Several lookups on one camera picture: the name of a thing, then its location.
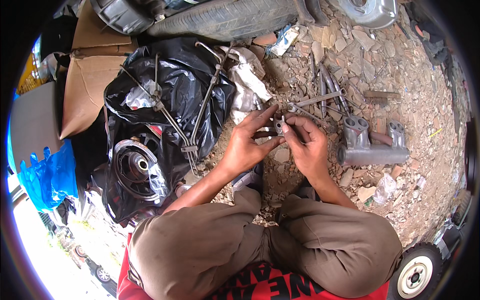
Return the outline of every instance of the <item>leg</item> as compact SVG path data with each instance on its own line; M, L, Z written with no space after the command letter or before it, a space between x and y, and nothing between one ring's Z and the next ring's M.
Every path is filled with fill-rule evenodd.
M129 279L155 300L203 299L255 261L260 195L243 187L233 196L234 206L208 203L142 221L129 245Z
M272 261L341 297L373 292L401 261L395 230L372 213L290 195L279 224L267 233Z

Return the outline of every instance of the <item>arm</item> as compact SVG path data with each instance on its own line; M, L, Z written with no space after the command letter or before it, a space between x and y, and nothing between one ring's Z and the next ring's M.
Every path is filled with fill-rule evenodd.
M265 111L254 110L235 126L222 160L207 176L193 185L163 213L209 203L224 186L242 172L251 169L270 151L285 142L285 139L280 136L261 145L253 139L257 130L269 121L277 109L278 105L273 105Z
M297 130L305 144L300 142L291 126ZM328 175L325 134L311 120L294 114L286 115L286 123L282 125L282 130L292 149L296 166L307 177L322 201L357 209Z

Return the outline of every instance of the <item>person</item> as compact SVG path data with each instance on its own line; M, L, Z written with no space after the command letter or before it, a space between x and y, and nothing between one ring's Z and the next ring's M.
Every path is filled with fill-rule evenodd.
M396 232L385 218L359 211L330 178L327 137L311 120L287 114L284 137L257 144L257 130L277 109L250 113L208 175L163 215L137 225L118 299L385 299L402 255ZM286 197L278 226L265 228L252 223L261 162L285 142L308 183ZM230 182L234 205L211 203ZM321 201L305 196L308 189Z

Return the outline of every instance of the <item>wheel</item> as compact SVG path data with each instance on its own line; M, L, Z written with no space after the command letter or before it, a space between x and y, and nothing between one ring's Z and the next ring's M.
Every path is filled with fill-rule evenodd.
M74 251L75 251L75 254L77 254L80 257L87 257L85 250L80 245L77 245Z
M433 244L419 242L403 252L388 286L388 300L428 299L442 275L442 254Z
M102 282L108 282L110 280L110 274L102 267L96 269L96 277Z
M153 24L151 36L198 35L218 41L256 37L297 17L292 0L211 0Z

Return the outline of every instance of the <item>cardboard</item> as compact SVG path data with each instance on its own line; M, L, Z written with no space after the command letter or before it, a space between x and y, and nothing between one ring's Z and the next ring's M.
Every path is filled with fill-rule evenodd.
M61 139L92 125L104 105L105 88L117 76L127 54L137 47L130 36L106 26L90 1L85 1L73 37L63 99Z

